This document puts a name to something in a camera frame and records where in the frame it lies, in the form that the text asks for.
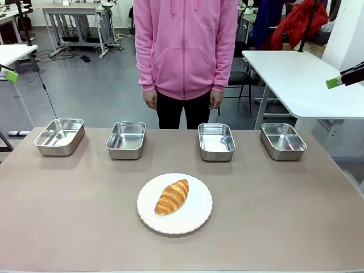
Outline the person's right hand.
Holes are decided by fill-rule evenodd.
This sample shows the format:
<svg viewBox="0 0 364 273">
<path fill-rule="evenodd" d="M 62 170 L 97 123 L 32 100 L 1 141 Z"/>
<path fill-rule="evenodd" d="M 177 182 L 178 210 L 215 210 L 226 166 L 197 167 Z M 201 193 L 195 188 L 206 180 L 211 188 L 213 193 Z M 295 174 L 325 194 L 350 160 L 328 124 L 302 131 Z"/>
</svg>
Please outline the person's right hand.
<svg viewBox="0 0 364 273">
<path fill-rule="evenodd" d="M 143 99 L 146 105 L 153 110 L 157 109 L 157 92 L 155 89 L 147 92 L 143 92 Z"/>
</svg>

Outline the person's left hand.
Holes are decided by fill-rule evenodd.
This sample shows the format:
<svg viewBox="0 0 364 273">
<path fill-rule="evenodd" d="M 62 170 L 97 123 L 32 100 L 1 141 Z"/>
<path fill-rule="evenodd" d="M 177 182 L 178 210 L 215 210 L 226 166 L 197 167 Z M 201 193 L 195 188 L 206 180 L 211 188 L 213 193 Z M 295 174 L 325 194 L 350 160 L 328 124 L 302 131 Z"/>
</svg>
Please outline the person's left hand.
<svg viewBox="0 0 364 273">
<path fill-rule="evenodd" d="M 217 92 L 215 90 L 211 90 L 209 109 L 210 110 L 218 109 L 221 105 L 223 98 L 224 98 L 224 94 L 222 92 Z"/>
</svg>

